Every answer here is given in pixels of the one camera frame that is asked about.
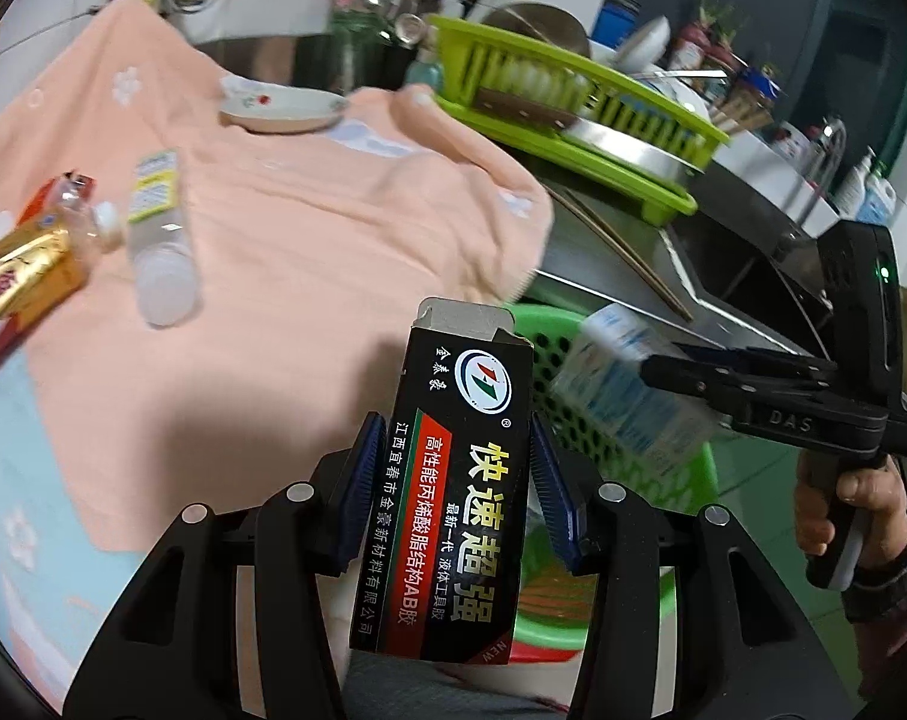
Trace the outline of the peach flower towel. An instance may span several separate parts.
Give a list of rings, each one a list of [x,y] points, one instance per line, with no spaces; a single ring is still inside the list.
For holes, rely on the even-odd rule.
[[[427,89],[259,137],[219,122],[225,79],[117,0],[0,112],[0,231],[60,172],[124,205],[174,151],[200,277],[198,309],[156,330],[113,252],[0,361],[0,640],[52,704],[184,505],[309,475],[390,410],[423,299],[515,301],[545,254],[540,182]]]

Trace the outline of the black glue box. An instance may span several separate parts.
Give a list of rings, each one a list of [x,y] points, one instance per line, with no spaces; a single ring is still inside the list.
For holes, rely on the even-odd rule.
[[[406,343],[349,644],[504,665],[530,483],[533,346],[509,309],[428,298]]]

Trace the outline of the green dish rack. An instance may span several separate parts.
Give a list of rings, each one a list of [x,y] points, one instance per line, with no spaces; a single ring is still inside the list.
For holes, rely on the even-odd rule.
[[[665,226],[691,216],[698,202],[686,188],[665,187],[627,167],[566,142],[558,133],[474,109],[481,88],[517,94],[567,110],[704,169],[727,133],[657,89],[569,50],[505,29],[434,16],[437,59],[444,71],[439,104],[454,119],[501,145],[547,160],[613,188],[641,204],[641,216]]]

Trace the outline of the brown chopstick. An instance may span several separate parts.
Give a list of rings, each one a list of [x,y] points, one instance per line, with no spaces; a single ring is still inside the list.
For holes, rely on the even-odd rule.
[[[670,307],[671,312],[675,316],[680,317],[685,322],[693,322],[693,312],[686,307],[686,304],[678,298],[677,294],[671,291],[666,281],[655,273],[654,268],[648,265],[641,255],[637,254],[637,250],[626,241],[623,234],[616,231],[608,221],[598,215],[597,211],[588,208],[584,202],[572,197],[566,190],[556,190],[556,188],[549,187],[549,185],[545,187],[545,190],[567,213],[579,220],[588,231],[592,231],[595,238],[600,239],[608,249],[613,250],[614,254],[618,255],[636,273],[637,277],[641,278],[645,286],[652,289],[657,294],[657,298]]]

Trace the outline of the green plastic waste basket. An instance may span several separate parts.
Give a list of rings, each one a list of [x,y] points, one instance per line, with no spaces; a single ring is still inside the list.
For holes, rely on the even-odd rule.
[[[581,314],[543,304],[514,304],[510,312],[515,332],[535,346],[535,411],[549,419],[566,449],[595,461],[604,478],[626,484],[660,509],[696,514],[716,502],[719,478],[709,445],[675,472],[655,476],[551,395],[552,379],[584,320]],[[538,502],[530,499],[513,640],[580,652],[587,640],[593,595],[595,578],[574,577],[566,571],[552,552]]]

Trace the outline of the white ceramic saucer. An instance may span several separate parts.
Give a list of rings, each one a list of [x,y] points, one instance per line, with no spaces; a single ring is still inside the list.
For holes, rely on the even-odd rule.
[[[260,135],[298,135],[333,127],[348,101],[321,89],[257,82],[227,73],[221,78],[219,121]]]

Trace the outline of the small blue milk carton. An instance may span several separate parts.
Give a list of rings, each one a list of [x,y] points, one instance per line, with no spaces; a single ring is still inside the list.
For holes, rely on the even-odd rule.
[[[655,476],[693,460],[719,417],[693,398],[645,385],[641,364],[663,356],[670,369],[686,358],[631,310],[616,304],[579,327],[551,392]]]

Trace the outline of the yellow tea bottle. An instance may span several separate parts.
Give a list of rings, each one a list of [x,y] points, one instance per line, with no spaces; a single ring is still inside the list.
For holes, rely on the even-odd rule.
[[[122,238],[113,203],[60,199],[0,239],[0,356],[83,288],[95,262]]]

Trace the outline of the steel bowl in rack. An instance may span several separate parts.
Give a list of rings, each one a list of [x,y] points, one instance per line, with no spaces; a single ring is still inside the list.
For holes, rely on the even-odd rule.
[[[536,2],[502,5],[483,18],[483,25],[522,34],[586,59],[592,57],[592,47],[581,21],[554,5]]]

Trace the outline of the red plastic stool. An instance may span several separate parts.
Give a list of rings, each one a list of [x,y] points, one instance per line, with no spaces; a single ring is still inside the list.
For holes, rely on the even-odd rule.
[[[579,650],[555,649],[541,647],[522,640],[514,640],[510,649],[511,665],[531,665],[531,663],[566,663],[579,655]]]

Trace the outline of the dark utensil holder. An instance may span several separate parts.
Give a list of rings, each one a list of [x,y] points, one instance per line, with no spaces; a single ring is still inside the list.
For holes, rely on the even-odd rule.
[[[349,0],[335,8],[330,32],[333,76],[330,89],[349,94],[359,88],[397,91],[428,37],[428,21],[416,13],[390,20],[389,0]]]

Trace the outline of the steel sink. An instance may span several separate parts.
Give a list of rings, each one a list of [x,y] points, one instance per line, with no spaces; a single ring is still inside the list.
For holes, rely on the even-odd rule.
[[[677,216],[670,232],[705,292],[808,355],[826,355],[821,330],[833,309],[815,239],[717,164],[689,192],[698,211]]]

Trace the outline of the white dish soap bottle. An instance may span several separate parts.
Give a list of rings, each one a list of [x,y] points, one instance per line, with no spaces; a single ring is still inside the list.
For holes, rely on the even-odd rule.
[[[896,208],[896,190],[885,177],[885,165],[867,149],[834,192],[833,205],[842,221],[888,226]]]

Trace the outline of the red snack wrapper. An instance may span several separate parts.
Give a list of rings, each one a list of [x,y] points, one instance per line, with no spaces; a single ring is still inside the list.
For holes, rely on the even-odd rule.
[[[30,220],[32,216],[49,211],[56,206],[78,210],[88,206],[95,190],[95,180],[78,171],[65,172],[45,182],[34,193],[17,218],[19,224]]]

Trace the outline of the clear square plastic bottle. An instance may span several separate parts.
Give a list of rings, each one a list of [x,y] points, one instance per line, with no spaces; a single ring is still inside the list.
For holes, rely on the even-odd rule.
[[[200,275],[180,192],[175,149],[151,154],[134,169],[127,250],[136,304],[149,327],[175,327],[200,305]]]

